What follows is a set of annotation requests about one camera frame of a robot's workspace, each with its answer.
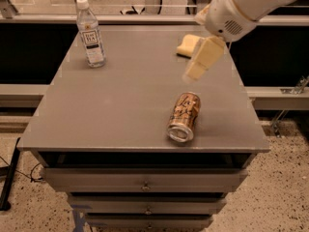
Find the table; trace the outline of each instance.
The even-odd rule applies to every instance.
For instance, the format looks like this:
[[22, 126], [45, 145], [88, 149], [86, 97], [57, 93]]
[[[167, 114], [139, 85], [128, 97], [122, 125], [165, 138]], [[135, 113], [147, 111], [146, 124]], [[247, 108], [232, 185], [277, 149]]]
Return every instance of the table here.
[[[196, 83], [182, 81], [176, 54], [201, 26], [101, 26], [107, 63], [90, 69], [76, 37], [17, 148], [92, 226], [204, 228], [269, 150], [230, 54]], [[194, 139], [166, 126], [181, 93], [201, 110]]]

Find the gray drawer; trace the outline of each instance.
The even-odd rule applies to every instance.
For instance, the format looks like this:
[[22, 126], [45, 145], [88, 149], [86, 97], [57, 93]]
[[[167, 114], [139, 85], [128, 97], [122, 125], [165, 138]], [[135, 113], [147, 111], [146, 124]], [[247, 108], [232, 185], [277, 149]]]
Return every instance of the gray drawer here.
[[85, 215], [93, 227], [106, 228], [190, 228], [204, 229], [211, 225], [212, 217], [197, 216], [100, 216]]
[[231, 192], [246, 170], [46, 168], [46, 181], [65, 192]]
[[217, 214], [226, 204], [224, 198], [194, 196], [70, 196], [70, 205], [82, 213], [158, 215]]

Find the bottle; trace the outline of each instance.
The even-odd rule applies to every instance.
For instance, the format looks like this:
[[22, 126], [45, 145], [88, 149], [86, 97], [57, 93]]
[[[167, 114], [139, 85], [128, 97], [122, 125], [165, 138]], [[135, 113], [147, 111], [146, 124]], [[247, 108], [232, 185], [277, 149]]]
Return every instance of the bottle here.
[[98, 27], [98, 20], [89, 8], [88, 0], [76, 0], [77, 27], [86, 50], [88, 65], [92, 68], [105, 64], [105, 52]]

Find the soda can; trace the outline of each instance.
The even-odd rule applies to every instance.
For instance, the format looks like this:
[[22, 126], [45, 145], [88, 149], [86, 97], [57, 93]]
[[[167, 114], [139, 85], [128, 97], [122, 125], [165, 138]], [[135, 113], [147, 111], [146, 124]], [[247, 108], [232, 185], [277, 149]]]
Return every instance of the soda can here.
[[200, 98], [191, 92], [177, 100], [167, 126], [167, 134], [178, 142], [193, 139], [194, 126], [201, 107]]

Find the speckled floor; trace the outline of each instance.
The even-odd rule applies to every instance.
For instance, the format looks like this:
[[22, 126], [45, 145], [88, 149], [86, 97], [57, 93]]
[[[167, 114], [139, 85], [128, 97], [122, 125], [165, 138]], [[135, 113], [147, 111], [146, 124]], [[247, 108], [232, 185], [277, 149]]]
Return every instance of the speckled floor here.
[[[0, 156], [11, 160], [16, 139], [21, 136], [29, 117], [0, 116]], [[261, 118], [271, 151], [258, 155], [248, 167], [249, 176], [227, 205], [213, 216], [204, 232], [309, 231], [309, 130], [308, 121], [287, 118], [280, 123], [282, 138], [274, 136], [269, 120]], [[29, 174], [37, 161], [22, 153], [18, 170]], [[39, 177], [39, 168], [34, 177]], [[0, 212], [0, 231], [44, 232], [72, 231], [71, 208], [63, 193], [48, 184], [31, 183], [16, 173], [10, 195], [12, 207]], [[100, 232], [146, 232], [132, 229], [93, 229]], [[91, 231], [85, 226], [85, 232]], [[193, 232], [194, 230], [152, 230], [155, 232]]]

